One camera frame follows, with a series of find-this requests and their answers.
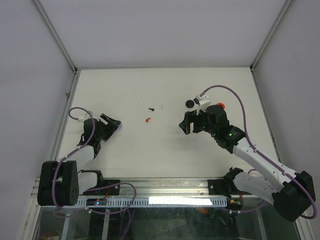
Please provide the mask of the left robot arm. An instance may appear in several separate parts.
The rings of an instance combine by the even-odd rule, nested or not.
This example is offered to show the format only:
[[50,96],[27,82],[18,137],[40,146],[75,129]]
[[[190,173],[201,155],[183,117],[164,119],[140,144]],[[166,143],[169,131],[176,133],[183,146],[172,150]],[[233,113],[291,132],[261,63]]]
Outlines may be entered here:
[[100,194],[105,188],[100,170],[84,170],[94,160],[102,142],[108,141],[122,126],[120,120],[101,114],[99,119],[82,119],[83,133],[75,152],[67,154],[60,161],[46,161],[42,164],[37,193],[40,206],[73,206],[79,195],[87,190]]

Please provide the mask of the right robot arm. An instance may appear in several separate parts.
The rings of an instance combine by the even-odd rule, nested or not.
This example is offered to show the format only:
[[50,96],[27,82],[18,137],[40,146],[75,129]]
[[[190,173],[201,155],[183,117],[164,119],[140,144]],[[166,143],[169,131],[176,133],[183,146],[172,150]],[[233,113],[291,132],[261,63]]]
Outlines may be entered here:
[[251,165],[260,173],[254,177],[240,168],[233,168],[223,177],[221,194],[229,197],[238,190],[250,193],[273,205],[285,220],[294,222],[313,208],[317,216],[313,179],[306,171],[300,173],[269,159],[249,141],[246,133],[230,124],[221,105],[210,105],[206,110],[187,111],[179,127],[188,135],[206,132],[219,147]]

